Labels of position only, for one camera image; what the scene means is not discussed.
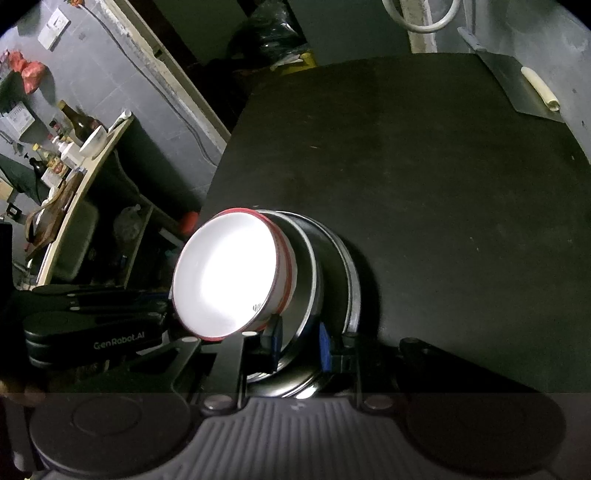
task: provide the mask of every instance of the metal sheet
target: metal sheet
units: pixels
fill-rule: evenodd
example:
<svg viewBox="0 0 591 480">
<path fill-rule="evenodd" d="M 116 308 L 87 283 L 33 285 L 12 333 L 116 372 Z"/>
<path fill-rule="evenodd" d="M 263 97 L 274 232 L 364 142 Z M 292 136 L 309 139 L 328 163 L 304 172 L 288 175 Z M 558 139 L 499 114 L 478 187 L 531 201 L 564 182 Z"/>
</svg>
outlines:
<svg viewBox="0 0 591 480">
<path fill-rule="evenodd" d="M 562 115 L 549 110 L 535 89 L 521 74 L 522 65 L 515 58 L 481 50 L 477 50 L 476 55 L 495 76 L 515 110 L 564 123 Z"/>
</svg>

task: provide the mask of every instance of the cable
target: cable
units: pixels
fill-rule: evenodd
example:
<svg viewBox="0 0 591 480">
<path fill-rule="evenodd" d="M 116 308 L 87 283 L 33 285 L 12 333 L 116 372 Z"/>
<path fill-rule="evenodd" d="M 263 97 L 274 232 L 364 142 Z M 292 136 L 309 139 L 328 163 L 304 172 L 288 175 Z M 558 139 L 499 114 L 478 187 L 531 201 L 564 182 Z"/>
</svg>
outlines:
<svg viewBox="0 0 591 480">
<path fill-rule="evenodd" d="M 170 100 L 168 100 L 168 97 L 166 97 L 165 93 L 162 90 L 160 90 L 160 88 L 142 71 L 142 69 L 140 69 L 135 64 L 135 62 L 131 59 L 131 57 L 129 55 L 127 55 L 127 52 L 123 49 L 123 47 L 121 46 L 121 44 L 119 43 L 119 41 L 117 40 L 117 38 L 113 35 L 113 33 L 111 32 L 111 30 L 109 29 L 109 27 L 107 27 L 107 25 L 99 17 L 97 17 L 94 14 L 94 12 L 92 12 L 87 6 L 81 5 L 81 7 L 84 10 L 86 10 L 90 15 L 92 15 L 95 18 L 95 20 L 100 24 L 100 26 L 103 28 L 103 30 L 105 30 L 109 34 L 109 36 L 111 37 L 111 40 L 113 40 L 115 42 L 115 45 L 117 45 L 117 48 L 119 48 L 119 50 L 125 56 L 125 58 L 129 60 L 129 62 L 141 74 L 142 77 L 144 77 L 146 80 L 148 80 L 148 82 L 150 83 L 150 85 L 152 85 L 152 87 L 154 87 L 156 89 L 156 91 L 160 94 L 160 96 L 164 99 L 164 101 L 166 101 L 166 103 L 174 111 L 174 113 L 176 113 L 178 115 L 178 117 L 185 123 L 185 125 L 187 126 L 187 128 L 191 132 L 192 136 L 194 136 L 194 138 L 195 138 L 195 140 L 197 142 L 197 145 L 199 146 L 199 150 L 201 151 L 201 154 L 202 154 L 203 158 L 212 167 L 216 167 L 217 168 L 217 164 L 211 159 L 211 157 L 209 156 L 209 154 L 205 150 L 205 146 L 203 145 L 203 141 L 199 137 L 199 133 L 197 133 L 197 131 L 195 130 L 195 128 L 193 127 L 193 125 L 191 125 L 191 123 L 189 123 L 189 121 L 178 111 L 178 109 L 172 104 L 172 102 Z"/>
<path fill-rule="evenodd" d="M 431 25 L 414 25 L 412 23 L 409 23 L 404 19 L 402 15 L 398 13 L 398 10 L 396 10 L 396 7 L 392 3 L 392 0 L 382 0 L 382 3 L 384 4 L 386 12 L 388 12 L 388 15 L 390 15 L 392 20 L 394 20 L 398 25 L 402 26 L 406 30 L 415 33 L 433 33 L 437 30 L 441 30 L 450 21 L 454 19 L 454 17 L 457 15 L 460 9 L 462 0 L 453 0 L 451 7 L 443 16 L 443 18 L 440 21 L 435 22 Z"/>
</svg>

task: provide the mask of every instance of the black table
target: black table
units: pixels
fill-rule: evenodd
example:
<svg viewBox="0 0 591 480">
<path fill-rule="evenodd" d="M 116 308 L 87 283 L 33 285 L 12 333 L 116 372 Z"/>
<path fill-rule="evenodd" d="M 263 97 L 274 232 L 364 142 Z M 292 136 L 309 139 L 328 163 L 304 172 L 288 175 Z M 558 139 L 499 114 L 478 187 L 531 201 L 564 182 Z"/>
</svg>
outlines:
<svg viewBox="0 0 591 480">
<path fill-rule="evenodd" d="M 244 110 L 202 210 L 309 215 L 354 251 L 362 330 L 542 391 L 591 391 L 591 174 L 476 56 L 282 77 Z"/>
</svg>

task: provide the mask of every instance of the light switch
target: light switch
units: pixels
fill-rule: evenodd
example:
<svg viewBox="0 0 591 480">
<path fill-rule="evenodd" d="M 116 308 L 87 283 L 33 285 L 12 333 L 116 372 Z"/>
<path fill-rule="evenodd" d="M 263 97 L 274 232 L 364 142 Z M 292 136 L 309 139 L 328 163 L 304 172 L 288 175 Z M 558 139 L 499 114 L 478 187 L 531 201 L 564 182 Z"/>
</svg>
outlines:
<svg viewBox="0 0 591 480">
<path fill-rule="evenodd" d="M 57 38 L 67 27 L 68 23 L 70 23 L 70 21 L 67 17 L 59 8 L 56 8 L 56 11 L 52 13 L 51 17 L 39 33 L 37 40 L 39 40 L 41 45 L 47 50 L 51 50 Z"/>
</svg>

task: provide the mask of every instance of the red bag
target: red bag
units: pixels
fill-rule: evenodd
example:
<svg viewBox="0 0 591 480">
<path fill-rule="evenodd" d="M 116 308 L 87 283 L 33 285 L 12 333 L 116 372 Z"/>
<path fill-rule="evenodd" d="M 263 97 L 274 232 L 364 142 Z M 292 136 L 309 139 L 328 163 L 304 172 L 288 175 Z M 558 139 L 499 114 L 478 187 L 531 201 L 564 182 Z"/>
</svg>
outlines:
<svg viewBox="0 0 591 480">
<path fill-rule="evenodd" d="M 13 71 L 21 73 L 26 94 L 33 93 L 39 88 L 41 80 L 43 80 L 43 76 L 45 75 L 45 70 L 47 70 L 45 65 L 40 61 L 26 61 L 19 51 L 10 52 L 8 62 Z"/>
</svg>

